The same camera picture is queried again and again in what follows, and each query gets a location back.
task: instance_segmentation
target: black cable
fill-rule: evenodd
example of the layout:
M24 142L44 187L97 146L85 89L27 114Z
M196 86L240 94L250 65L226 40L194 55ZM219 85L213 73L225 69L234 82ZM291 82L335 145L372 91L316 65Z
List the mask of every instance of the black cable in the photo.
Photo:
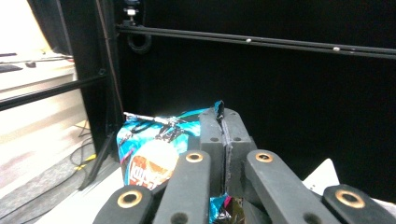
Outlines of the black cable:
M85 119L85 122L84 122L84 127L82 127L82 130L81 130L81 132L79 133L78 137L81 137L81 136L82 136L82 133L83 133L83 132L84 132L84 130L87 128L87 123L88 123L88 120L87 120L87 119Z
M91 134L91 133L84 133L80 137L83 137L83 136L88 135L88 134Z
M89 140L92 140L92 137L89 137L89 138L87 138L87 139L84 139L84 140L82 141L82 143L81 143L81 147L79 147L79 148L77 148L76 150L74 150L74 151L70 154L70 156L69 156L70 162L71 162L72 164L76 165L77 168L79 168L79 169L77 169L77 170L82 170L82 171L84 172L84 179L87 177L88 174L87 174L87 171L85 170L85 167L81 167L81 166L84 164L84 150L83 150L83 149L84 149L85 146L92 144L92 142L86 143L86 144L85 144L85 142L87 142L87 141L89 141ZM75 153L76 153L79 149L81 150L81 155L80 155L80 159L79 159L79 164L77 164L77 163L75 163L75 162L73 161L73 157L74 157Z
M143 38L143 44L136 44L135 40L137 38ZM152 45L152 40L151 40L151 35L133 35L133 34L128 34L127 36L128 39L128 46L131 48L131 50L137 54L146 54L149 52L151 49Z
M83 157L82 157L82 149L83 149L85 146L89 145L89 144L92 144L92 143L87 143L87 144L82 145L81 147L77 148L72 154L70 154L69 160L72 161L72 160L70 159L71 156L74 155L74 153L75 153L76 151L78 151L79 149L81 149L81 164L82 164L82 160L83 160L83 159L82 159L82 158L83 158ZM39 197L41 197L42 195L46 194L47 192L49 192L49 191L51 191L51 190L53 190L53 189L56 189L58 186L61 186L61 185L62 185L63 183L65 183L67 180L71 179L77 172L78 172L78 170L76 170L73 174L71 174L69 177L67 177L65 180L61 181L61 182L58 183L57 185L53 186L53 187L50 188L50 189L47 189L46 191L44 191L44 192L42 192L41 194L35 196L33 199L29 200L28 202L23 203L22 205L18 206L17 208L15 208L14 210L12 210L11 212L9 212L9 213L7 213L6 215L0 217L0 220L4 219L5 217L8 217L9 215L11 215L11 214L13 214L14 212L16 212L17 210L19 210L20 208L24 207L26 204L28 204L28 203L30 203L30 202L32 202L32 201L38 199Z

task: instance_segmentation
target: gray carpet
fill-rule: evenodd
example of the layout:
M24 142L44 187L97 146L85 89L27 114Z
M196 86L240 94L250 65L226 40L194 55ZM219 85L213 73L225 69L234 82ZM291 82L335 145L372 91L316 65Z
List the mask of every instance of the gray carpet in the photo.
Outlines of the gray carpet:
M94 153L93 144L83 147L82 152L83 160L86 160ZM80 164L80 160L81 150L78 150L73 154L73 162ZM103 166L113 161L109 156ZM13 190L0 200L0 223L35 223L41 215L78 189L93 164L94 161L88 163L84 169L76 171L76 165L67 157L23 187Z

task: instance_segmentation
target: black curtain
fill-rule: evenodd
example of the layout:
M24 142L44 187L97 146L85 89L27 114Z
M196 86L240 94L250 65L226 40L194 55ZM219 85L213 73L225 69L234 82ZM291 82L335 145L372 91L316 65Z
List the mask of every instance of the black curtain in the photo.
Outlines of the black curtain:
M72 50L59 0L28 0L28 3L52 50L71 55Z

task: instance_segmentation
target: black panel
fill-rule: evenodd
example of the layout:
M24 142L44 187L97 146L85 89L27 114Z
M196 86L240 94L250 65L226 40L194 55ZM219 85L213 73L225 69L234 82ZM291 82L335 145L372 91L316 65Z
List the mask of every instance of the black panel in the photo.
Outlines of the black panel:
M395 1L144 2L147 27L396 48Z

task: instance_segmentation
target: bolt hole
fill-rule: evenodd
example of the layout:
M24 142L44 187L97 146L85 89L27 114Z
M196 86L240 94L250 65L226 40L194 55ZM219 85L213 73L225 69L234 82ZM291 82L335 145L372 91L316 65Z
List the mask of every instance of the bolt hole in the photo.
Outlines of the bolt hole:
M352 203L355 203L355 202L358 201L357 198L355 198L353 195L350 195L350 194L343 194L342 197L343 197L345 200L347 200L347 201L349 201L349 202L352 202Z
M126 196L123 198L123 200L124 200L126 203L133 203L134 200L136 200L136 199L137 199L137 197L136 197L136 195L134 195L134 194L128 194L128 195L126 195Z
M192 155L190 155L190 159L192 159L193 161L196 161L199 159L199 156L196 154L192 154Z
M265 161L270 159L269 156L264 155L264 154L260 155L259 158L262 159L262 160L265 160Z
M101 69L99 70L99 75L100 75L100 76L104 75L105 73L106 73L106 69L101 68Z
M176 213L171 217L172 224L186 224L189 218L185 213Z
M308 224L321 224L322 223L320 218L317 215L312 214L312 213L305 213L304 220Z

